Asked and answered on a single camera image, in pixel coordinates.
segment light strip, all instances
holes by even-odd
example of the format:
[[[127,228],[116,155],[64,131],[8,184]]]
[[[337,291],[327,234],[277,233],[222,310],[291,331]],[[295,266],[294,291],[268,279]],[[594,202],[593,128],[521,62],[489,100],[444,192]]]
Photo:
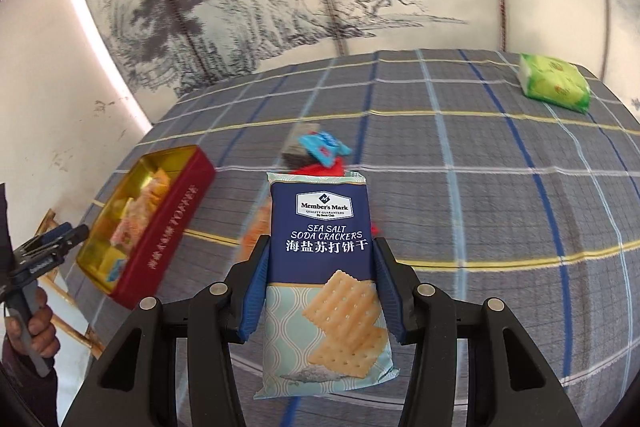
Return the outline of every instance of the light strip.
[[[130,117],[135,121],[143,134],[146,134],[151,129],[151,123],[146,117],[146,114],[142,111],[142,108],[138,104],[138,101],[133,97],[133,93],[125,83],[124,79],[120,75],[118,68],[116,67],[107,47],[104,45],[98,28],[95,26],[94,18],[89,12],[89,7],[86,4],[86,0],[70,0],[71,4],[78,16],[78,21],[82,26],[86,39],[94,51],[95,57],[98,59],[104,74],[109,79],[109,82],[115,92],[117,93],[120,101],[124,104],[125,108],[129,112]]]

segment cracker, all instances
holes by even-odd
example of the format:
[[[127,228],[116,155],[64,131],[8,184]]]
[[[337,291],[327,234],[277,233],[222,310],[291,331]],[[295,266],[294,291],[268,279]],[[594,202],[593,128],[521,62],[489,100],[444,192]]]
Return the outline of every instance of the cracker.
[[[355,349],[380,315],[380,302],[375,286],[338,270],[302,315],[328,337]]]
[[[364,378],[374,362],[384,351],[388,342],[385,328],[370,327],[363,343],[356,349],[348,349],[340,341],[326,337],[308,357],[309,363],[324,365],[330,371],[335,371],[349,377]]]

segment plaid tablecloth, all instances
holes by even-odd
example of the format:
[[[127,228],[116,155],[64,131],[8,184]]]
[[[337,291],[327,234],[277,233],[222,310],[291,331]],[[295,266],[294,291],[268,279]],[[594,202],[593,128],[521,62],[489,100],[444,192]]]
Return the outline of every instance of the plaid tablecloth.
[[[178,101],[85,222],[140,155],[199,144],[218,175],[159,290],[162,301],[190,297],[233,263],[292,126],[317,121],[353,149],[346,163],[367,177],[372,219],[396,257],[455,298],[504,299],[585,427],[599,426],[640,369],[640,124],[584,68],[588,114],[529,100],[517,64],[517,55],[496,52],[380,51],[220,82]],[[127,311],[71,263],[65,272],[108,341]],[[392,347],[399,378],[304,397],[296,425],[396,425],[413,349]],[[180,418],[189,424],[186,346],[178,348]],[[286,400],[252,400],[262,330],[232,355],[248,424],[277,425]],[[462,345],[456,426],[466,414],[465,365]]]

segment sea salt soda crackers text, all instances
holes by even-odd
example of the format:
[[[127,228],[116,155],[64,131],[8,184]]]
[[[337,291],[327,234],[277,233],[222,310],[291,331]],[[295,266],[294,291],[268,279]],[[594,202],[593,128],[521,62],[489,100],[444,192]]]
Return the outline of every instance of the sea salt soda crackers text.
[[[256,398],[359,389],[398,375],[374,282],[367,185],[268,174],[273,208]]]

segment person's hand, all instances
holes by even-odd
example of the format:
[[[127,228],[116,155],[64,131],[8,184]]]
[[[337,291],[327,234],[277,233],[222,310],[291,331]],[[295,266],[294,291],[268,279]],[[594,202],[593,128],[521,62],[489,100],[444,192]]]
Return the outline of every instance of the person's hand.
[[[56,327],[51,324],[53,311],[47,306],[47,293],[42,288],[36,289],[36,302],[40,309],[33,314],[28,324],[29,332],[33,337],[31,347],[44,359],[50,359],[59,352],[60,341],[56,337]],[[22,332],[20,322],[13,317],[5,317],[4,327],[14,350],[21,355],[26,355],[27,350],[20,340]]]

